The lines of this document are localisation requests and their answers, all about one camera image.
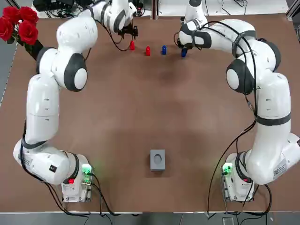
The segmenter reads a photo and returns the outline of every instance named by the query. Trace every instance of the red object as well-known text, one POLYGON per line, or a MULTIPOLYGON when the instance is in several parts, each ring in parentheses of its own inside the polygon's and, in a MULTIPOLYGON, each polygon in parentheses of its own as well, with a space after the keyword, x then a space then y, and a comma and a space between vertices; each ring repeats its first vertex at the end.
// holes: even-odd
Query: red object
POLYGON ((38 30, 34 24, 29 21, 24 21, 19 25, 19 35, 21 41, 29 45, 34 45, 38 39, 38 30))
POLYGON ((33 24, 36 24, 38 21, 38 15, 28 6, 22 6, 20 9, 21 18, 25 21, 29 21, 33 24))
POLYGON ((11 38, 13 30, 14 30, 14 27, 13 27, 11 21, 6 17, 1 17, 0 18, 0 38, 2 38, 3 41, 8 41, 11 38))
POLYGON ((12 6, 5 7, 3 9, 3 16, 10 20, 10 22, 15 25, 21 20, 20 11, 12 6))
POLYGON ((130 50, 135 50, 135 43, 133 41, 130 42, 130 50))
POLYGON ((150 56, 150 54, 151 54, 150 47, 147 46, 147 48, 146 48, 146 55, 147 55, 147 56, 150 56))

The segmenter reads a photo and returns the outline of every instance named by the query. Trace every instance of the blue object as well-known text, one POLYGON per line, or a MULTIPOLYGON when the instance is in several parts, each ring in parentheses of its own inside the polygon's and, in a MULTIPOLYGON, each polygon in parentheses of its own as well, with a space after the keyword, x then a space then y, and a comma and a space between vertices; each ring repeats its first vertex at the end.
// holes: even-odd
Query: blue object
POLYGON ((167 47, 163 45, 163 50, 161 51, 163 55, 167 55, 167 47))
POLYGON ((181 57, 185 57, 186 55, 187 55, 187 52, 188 52, 188 50, 186 49, 186 48, 183 48, 182 50, 181 50, 181 57))

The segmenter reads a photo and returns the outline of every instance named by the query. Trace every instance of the gray block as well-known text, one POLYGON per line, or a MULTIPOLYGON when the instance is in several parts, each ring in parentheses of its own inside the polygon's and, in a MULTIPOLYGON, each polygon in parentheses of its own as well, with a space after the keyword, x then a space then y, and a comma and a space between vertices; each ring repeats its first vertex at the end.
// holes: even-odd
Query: gray block
POLYGON ((165 170, 165 150, 150 150, 150 169, 152 171, 165 170))

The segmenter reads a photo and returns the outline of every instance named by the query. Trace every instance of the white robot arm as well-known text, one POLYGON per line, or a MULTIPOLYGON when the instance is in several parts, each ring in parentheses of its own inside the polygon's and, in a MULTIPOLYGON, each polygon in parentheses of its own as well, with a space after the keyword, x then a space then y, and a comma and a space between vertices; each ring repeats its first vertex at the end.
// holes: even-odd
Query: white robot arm
POLYGON ((242 202, 248 193, 248 200, 252 198, 253 182, 272 182, 300 160, 300 139, 291 133, 287 78, 274 72, 281 60, 278 48, 265 39, 257 40, 254 27, 245 21, 225 19, 221 23, 208 26, 201 0, 190 0, 178 44, 185 52, 198 47, 231 53, 235 60, 226 70, 230 88, 245 96, 256 89, 257 132, 253 147, 239 155, 229 155, 224 167, 226 197, 242 202))
POLYGON ((91 16, 110 32, 121 36, 131 34, 138 36, 137 27, 133 27, 132 19, 137 12, 136 7, 128 0, 113 0, 112 2, 98 1, 92 7, 84 10, 81 15, 91 16))
MULTIPOLYGON (((95 15, 101 20, 111 21, 108 23, 111 28, 122 29, 131 22, 132 10, 128 0, 114 0, 107 8, 110 11, 100 10, 95 15)), ((13 153, 20 165, 22 155, 23 165, 29 173, 49 184, 61 184, 65 202, 89 200, 90 178, 83 171, 91 172, 91 166, 85 156, 58 150, 46 142, 58 131, 60 89, 81 91, 87 82, 82 52, 90 49, 97 37, 94 18, 83 13, 57 29, 58 49, 44 48, 39 52, 38 74, 28 85, 26 133, 15 145, 13 153)))

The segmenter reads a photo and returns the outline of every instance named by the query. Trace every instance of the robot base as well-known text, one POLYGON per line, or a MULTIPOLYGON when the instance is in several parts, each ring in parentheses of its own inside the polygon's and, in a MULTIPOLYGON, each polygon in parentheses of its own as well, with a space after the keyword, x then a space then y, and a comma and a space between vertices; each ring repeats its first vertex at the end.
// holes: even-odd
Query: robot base
POLYGON ((79 172, 74 179, 73 184, 61 184, 61 190, 63 193, 63 202, 76 203, 76 202, 90 202, 92 188, 91 185, 83 183, 84 175, 82 173, 82 165, 88 164, 88 160, 83 155, 77 155, 79 159, 79 172))
MULTIPOLYGON (((235 168, 235 158, 237 154, 232 153, 228 156, 226 163, 232 163, 232 171, 228 175, 221 175, 221 187, 223 191, 224 200, 226 202, 244 202, 246 196, 250 190, 251 183, 247 183, 243 181, 237 175, 236 168, 235 168)), ((246 201, 253 200, 253 190, 254 190, 254 183, 252 185, 251 191, 246 199, 246 201)))

